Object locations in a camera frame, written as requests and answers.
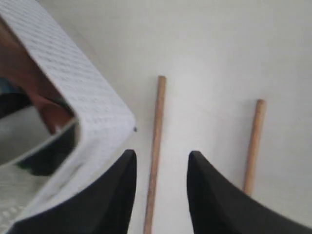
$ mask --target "white wall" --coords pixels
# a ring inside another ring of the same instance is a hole
[[[255,100],[268,110],[254,198],[312,226],[312,2],[40,0],[129,105],[141,234],[157,75],[168,78],[154,234],[191,234],[188,153],[242,186]]]

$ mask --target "wooden stick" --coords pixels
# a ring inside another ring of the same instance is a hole
[[[254,187],[254,172],[266,109],[267,109],[266,101],[261,99],[258,100],[253,119],[253,130],[249,143],[245,184],[244,184],[244,192],[249,196],[251,196]]]
[[[159,162],[159,151],[160,151],[161,131],[162,131],[162,118],[163,118],[163,112],[164,112],[165,90],[166,90],[166,78],[164,76],[159,76],[156,112],[155,112],[155,120],[154,120],[155,122],[154,122],[154,135],[153,135],[153,147],[152,147],[151,174],[150,174],[150,184],[149,184],[148,194],[147,194],[144,234],[151,234],[152,232],[154,204],[155,204],[155,195],[156,195],[156,182],[157,182],[158,162]]]

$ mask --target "white floor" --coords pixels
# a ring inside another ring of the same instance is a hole
[[[311,1],[39,2],[136,115],[138,132],[124,146],[138,155],[129,234],[143,230],[160,74],[168,87],[153,234],[193,233],[191,150],[242,186],[257,98],[268,110],[253,197],[312,226]]]

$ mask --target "wooden dowel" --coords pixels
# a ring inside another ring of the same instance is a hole
[[[244,192],[249,196],[251,196],[254,187],[254,173],[266,109],[267,109],[266,101],[261,99],[258,100],[253,119],[253,130],[249,143],[248,159],[244,183]]]
[[[159,162],[159,151],[160,151],[161,132],[162,132],[162,118],[163,118],[163,112],[164,112],[165,90],[166,90],[166,78],[164,76],[159,76],[156,112],[155,112],[155,120],[154,120],[155,122],[154,122],[154,135],[153,135],[153,147],[152,147],[151,173],[150,173],[150,183],[149,183],[148,194],[147,194],[144,234],[151,234],[152,232],[154,204],[155,204],[155,195],[156,195],[156,182],[157,182],[158,162]]]

